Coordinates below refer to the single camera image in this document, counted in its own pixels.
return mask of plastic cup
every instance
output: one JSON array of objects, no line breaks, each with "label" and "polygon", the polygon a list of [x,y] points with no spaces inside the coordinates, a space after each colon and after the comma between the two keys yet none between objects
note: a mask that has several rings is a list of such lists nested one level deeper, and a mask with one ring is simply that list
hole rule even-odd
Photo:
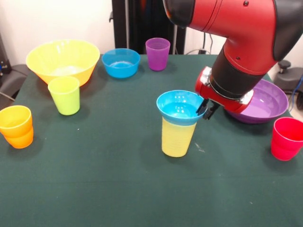
[{"label": "plastic cup", "polygon": [[169,58],[170,42],[163,38],[152,38],[147,40],[145,45],[150,69],[164,70]]},{"label": "plastic cup", "polygon": [[203,98],[193,92],[174,90],[165,92],[157,99],[162,115],[162,151],[171,157],[182,157],[187,153],[196,123],[202,115],[196,110]]},{"label": "plastic cup", "polygon": [[291,117],[282,117],[275,121],[271,141],[272,155],[289,161],[303,147],[303,122]]},{"label": "plastic cup", "polygon": [[0,132],[14,148],[28,147],[34,139],[33,117],[29,108],[13,105],[0,111]]},{"label": "plastic cup", "polygon": [[62,115],[72,115],[80,109],[80,82],[75,77],[59,77],[48,84],[55,105]]},{"label": "plastic cup", "polygon": [[182,157],[187,153],[196,123],[189,126],[172,124],[162,118],[162,151],[171,157]]}]

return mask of purple bowl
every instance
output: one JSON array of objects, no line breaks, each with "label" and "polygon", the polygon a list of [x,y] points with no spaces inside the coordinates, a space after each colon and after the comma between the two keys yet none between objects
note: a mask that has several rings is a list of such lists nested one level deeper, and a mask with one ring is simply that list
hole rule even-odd
[{"label": "purple bowl", "polygon": [[284,114],[287,108],[286,94],[273,83],[262,79],[254,87],[251,103],[242,113],[227,112],[240,122],[260,124]]}]

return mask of plastic bowl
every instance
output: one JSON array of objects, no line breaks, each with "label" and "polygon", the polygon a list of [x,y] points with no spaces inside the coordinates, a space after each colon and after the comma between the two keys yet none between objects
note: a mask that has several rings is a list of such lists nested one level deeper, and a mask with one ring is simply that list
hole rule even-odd
[{"label": "plastic bowl", "polygon": [[110,76],[123,79],[137,72],[140,55],[130,49],[114,49],[102,55],[102,62]]},{"label": "plastic bowl", "polygon": [[288,108],[286,94],[273,83],[262,79],[254,87],[254,96],[242,113],[228,113],[243,123],[266,123],[282,115]]},{"label": "plastic bowl", "polygon": [[82,86],[89,80],[99,58],[99,49],[91,43],[58,40],[33,49],[26,63],[46,84],[57,77],[73,76]]},{"label": "plastic bowl", "polygon": [[184,90],[174,90],[163,93],[157,99],[157,107],[165,120],[177,125],[193,125],[202,116],[197,115],[203,98],[196,93]]}]

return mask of cable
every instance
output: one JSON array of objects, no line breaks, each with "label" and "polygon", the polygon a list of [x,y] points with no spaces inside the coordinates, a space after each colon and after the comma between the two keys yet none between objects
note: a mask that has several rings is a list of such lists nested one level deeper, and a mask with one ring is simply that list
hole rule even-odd
[{"label": "cable", "polygon": [[204,34],[204,38],[203,38],[203,49],[205,49],[205,40],[206,40],[206,34],[205,34],[205,32],[203,32],[203,34]]},{"label": "cable", "polygon": [[2,92],[0,92],[0,95],[3,95],[4,97],[10,99],[11,101],[15,101],[15,99],[13,99],[12,97],[10,97],[10,96],[8,96],[8,95],[2,93]]},{"label": "cable", "polygon": [[192,51],[186,53],[185,55],[187,55],[187,54],[189,54],[189,53],[191,53],[191,52],[194,52],[194,51],[206,51],[207,53],[211,54],[208,50],[203,49],[203,48],[200,48],[200,49],[194,49],[194,50],[192,50]]},{"label": "cable", "polygon": [[292,99],[292,108],[289,110],[289,112],[291,112],[291,111],[293,110],[293,108],[294,108],[294,96],[295,96],[295,93],[297,92],[297,90],[300,88],[302,82],[303,82],[303,75],[301,76],[298,85],[295,87],[295,89],[294,89],[292,95],[290,96],[291,99]]},{"label": "cable", "polygon": [[15,71],[15,72],[18,72],[18,73],[21,73],[21,74],[23,74],[24,76],[27,76],[27,74],[25,74],[25,73],[23,73],[23,72],[21,72],[21,71],[18,71],[18,70],[15,70],[15,69],[11,69],[12,71]]},{"label": "cable", "polygon": [[212,34],[209,34],[209,37],[210,37],[210,40],[212,41],[210,44],[210,54],[212,54],[212,48],[213,48],[213,43],[214,43]]}]

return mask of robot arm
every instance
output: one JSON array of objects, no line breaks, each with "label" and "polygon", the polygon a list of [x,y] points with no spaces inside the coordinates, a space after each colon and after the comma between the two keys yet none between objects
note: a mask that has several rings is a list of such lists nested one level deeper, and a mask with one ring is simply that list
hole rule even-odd
[{"label": "robot arm", "polygon": [[303,0],[163,0],[169,19],[226,37],[212,69],[202,70],[196,92],[235,113],[250,103],[254,86],[293,48],[303,33]]}]

